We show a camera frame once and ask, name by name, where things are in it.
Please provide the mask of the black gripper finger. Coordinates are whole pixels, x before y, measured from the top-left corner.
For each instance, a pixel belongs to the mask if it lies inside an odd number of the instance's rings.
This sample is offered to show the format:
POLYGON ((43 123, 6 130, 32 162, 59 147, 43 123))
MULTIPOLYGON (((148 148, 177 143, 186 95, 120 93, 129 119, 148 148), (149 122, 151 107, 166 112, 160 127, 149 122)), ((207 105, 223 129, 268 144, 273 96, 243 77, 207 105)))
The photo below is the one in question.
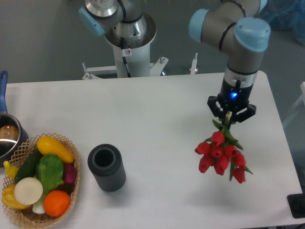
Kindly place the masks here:
POLYGON ((232 116, 230 119, 230 124, 235 124, 236 122, 242 123, 243 121, 249 119, 256 114, 256 106, 253 104, 248 104, 245 107, 236 107, 237 110, 232 111, 232 116))
POLYGON ((218 117, 222 124, 225 123, 226 109, 223 107, 222 101, 218 96, 209 96, 207 104, 212 111, 214 117, 218 117))

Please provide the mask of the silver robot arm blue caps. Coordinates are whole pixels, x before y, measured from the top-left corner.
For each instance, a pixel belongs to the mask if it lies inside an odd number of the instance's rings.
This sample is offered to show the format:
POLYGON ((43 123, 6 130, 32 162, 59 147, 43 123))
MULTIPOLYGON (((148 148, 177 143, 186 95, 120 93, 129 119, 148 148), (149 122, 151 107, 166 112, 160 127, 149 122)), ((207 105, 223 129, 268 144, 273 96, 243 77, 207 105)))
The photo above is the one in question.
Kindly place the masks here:
MULTIPOLYGON (((190 19, 188 32, 194 40, 228 55, 221 90, 207 101, 224 125, 243 122, 256 112, 249 96, 271 32, 257 18, 265 5, 264 0, 224 0, 216 10, 197 10, 190 19)), ((79 17, 112 46, 118 77, 152 75, 150 44, 156 26, 139 0, 87 0, 79 17)))

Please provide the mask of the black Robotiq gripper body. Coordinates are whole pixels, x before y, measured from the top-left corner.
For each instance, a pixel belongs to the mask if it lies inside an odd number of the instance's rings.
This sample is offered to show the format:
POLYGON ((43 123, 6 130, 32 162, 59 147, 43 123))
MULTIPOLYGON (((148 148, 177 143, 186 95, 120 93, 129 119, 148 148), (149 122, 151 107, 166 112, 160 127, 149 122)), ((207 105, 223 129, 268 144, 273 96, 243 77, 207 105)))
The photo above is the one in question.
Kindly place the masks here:
POLYGON ((241 87, 241 82, 238 80, 236 85, 230 85, 225 79, 223 79, 219 99, 223 103, 223 107, 228 111, 237 110, 236 107, 245 107, 249 104, 249 96, 253 85, 248 87, 241 87))

